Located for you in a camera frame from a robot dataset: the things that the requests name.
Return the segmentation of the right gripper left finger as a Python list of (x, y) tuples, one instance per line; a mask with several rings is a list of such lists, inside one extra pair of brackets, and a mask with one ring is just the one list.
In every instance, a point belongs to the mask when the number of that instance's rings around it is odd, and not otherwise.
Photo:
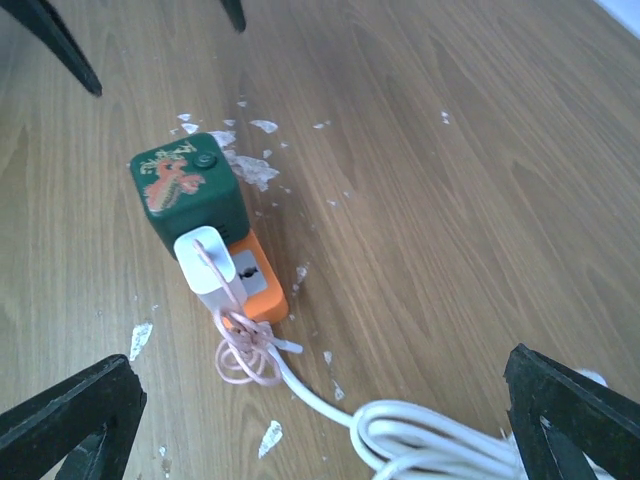
[(146, 402), (127, 356), (96, 362), (1, 414), (1, 477), (123, 478)]

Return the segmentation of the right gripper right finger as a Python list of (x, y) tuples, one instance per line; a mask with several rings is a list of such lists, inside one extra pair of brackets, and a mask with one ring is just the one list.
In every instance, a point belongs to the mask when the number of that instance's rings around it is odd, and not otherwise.
[(523, 344), (504, 377), (508, 417), (530, 479), (639, 477), (639, 404)]

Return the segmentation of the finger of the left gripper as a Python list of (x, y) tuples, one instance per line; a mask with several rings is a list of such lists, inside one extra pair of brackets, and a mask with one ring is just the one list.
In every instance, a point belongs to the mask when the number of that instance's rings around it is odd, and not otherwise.
[(57, 9), (45, 0), (1, 0), (1, 8), (36, 36), (95, 97), (103, 87)]
[(246, 29), (246, 17), (241, 0), (220, 0), (234, 30), (242, 33)]

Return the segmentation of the white usb charger plug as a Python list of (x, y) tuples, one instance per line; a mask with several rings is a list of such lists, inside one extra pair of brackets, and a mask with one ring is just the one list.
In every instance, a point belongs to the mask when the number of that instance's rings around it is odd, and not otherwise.
[(214, 227), (201, 226), (179, 236), (173, 250), (189, 288), (212, 313), (244, 306), (245, 287)]

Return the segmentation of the green cube plug adapter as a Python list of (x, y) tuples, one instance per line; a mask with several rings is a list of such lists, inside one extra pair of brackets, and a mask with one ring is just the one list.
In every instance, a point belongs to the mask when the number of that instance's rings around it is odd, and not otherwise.
[(141, 152), (129, 168), (145, 215), (170, 253), (178, 237), (201, 226), (215, 228), (227, 246), (248, 236), (239, 181), (211, 134)]

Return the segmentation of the orange power strip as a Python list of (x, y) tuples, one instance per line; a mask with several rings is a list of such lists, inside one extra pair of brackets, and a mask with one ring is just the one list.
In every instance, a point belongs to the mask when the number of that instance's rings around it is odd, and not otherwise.
[(244, 311), (254, 321), (275, 325), (289, 313), (284, 290), (253, 229), (229, 247), (247, 293)]

